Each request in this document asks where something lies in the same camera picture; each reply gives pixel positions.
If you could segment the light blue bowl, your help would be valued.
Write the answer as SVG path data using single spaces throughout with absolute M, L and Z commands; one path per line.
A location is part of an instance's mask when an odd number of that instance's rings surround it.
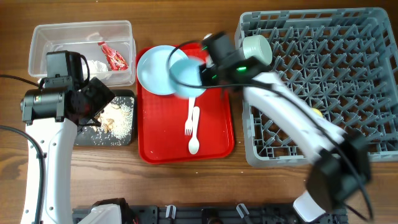
M 200 79 L 200 65 L 204 61 L 196 58 L 189 57 L 176 61 L 170 68 L 172 75 L 182 83 L 187 85 L 202 86 Z M 205 92 L 204 88 L 190 88 L 170 80 L 170 85 L 175 90 L 175 95 L 180 98 L 199 97 Z

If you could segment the white napkin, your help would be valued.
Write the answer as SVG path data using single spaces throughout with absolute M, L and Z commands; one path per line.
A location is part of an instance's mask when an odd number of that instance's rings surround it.
M 99 80 L 108 80 L 112 73 L 109 72 L 108 66 L 100 62 L 98 60 L 88 60 L 88 65 L 84 61 L 82 61 L 82 71 L 83 71 L 83 79 L 87 79 L 88 77 L 88 70 L 89 68 L 89 73 L 90 73 L 90 78 L 98 78 Z

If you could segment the mint green bowl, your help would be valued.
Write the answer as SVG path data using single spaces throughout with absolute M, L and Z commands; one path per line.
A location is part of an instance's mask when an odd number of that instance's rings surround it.
M 266 66 L 272 63 L 271 45 L 263 35 L 254 35 L 243 39 L 243 54 L 245 58 L 256 57 Z

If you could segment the red snack wrapper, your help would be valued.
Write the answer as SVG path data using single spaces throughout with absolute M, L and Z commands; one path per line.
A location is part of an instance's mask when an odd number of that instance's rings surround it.
M 102 52 L 105 54 L 106 59 L 112 71 L 127 70 L 129 68 L 123 56 L 106 42 L 98 42 Z

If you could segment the white plastic fork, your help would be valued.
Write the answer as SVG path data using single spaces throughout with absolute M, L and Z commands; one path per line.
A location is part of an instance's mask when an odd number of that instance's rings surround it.
M 192 133 L 193 130 L 193 109 L 195 106 L 195 97 L 190 97 L 188 99 L 188 117 L 185 122 L 185 135 L 189 136 Z

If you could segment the light blue plate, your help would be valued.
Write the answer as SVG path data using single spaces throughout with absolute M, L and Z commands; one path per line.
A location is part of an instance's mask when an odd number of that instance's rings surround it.
M 175 90 L 170 85 L 166 69 L 167 59 L 175 47 L 159 45 L 146 51 L 137 63 L 139 83 L 155 95 L 171 95 Z

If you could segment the white plastic spoon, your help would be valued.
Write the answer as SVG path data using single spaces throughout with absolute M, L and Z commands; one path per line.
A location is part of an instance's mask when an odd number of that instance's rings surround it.
M 200 117 L 200 108 L 195 106 L 193 108 L 193 129 L 192 129 L 192 137 L 188 143 L 188 150 L 190 154 L 196 154 L 199 150 L 200 143 L 197 138 L 197 131 L 198 131 L 198 122 Z

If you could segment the yellow plastic cup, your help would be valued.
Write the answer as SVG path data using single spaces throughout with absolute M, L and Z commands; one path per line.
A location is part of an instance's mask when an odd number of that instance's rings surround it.
M 323 114 L 320 110 L 316 109 L 316 108 L 312 108 L 312 110 L 319 116 L 319 117 L 323 117 Z

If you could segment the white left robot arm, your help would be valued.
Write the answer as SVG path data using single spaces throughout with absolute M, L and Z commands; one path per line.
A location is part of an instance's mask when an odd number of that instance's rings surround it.
M 71 223 L 72 150 L 85 126 L 114 98 L 99 79 L 83 73 L 78 52 L 50 52 L 47 76 L 21 101 L 29 160 L 22 223 Z

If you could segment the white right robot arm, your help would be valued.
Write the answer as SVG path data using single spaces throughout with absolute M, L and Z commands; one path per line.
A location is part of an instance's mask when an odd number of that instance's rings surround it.
M 312 222 L 363 194 L 369 222 L 373 209 L 365 185 L 371 180 L 368 144 L 359 132 L 347 133 L 319 116 L 272 70 L 272 49 L 262 35 L 246 37 L 235 48 L 224 32 L 201 42 L 208 52 L 201 82 L 208 87 L 241 87 L 244 99 L 273 120 L 312 164 L 305 192 L 293 202 L 299 217 Z

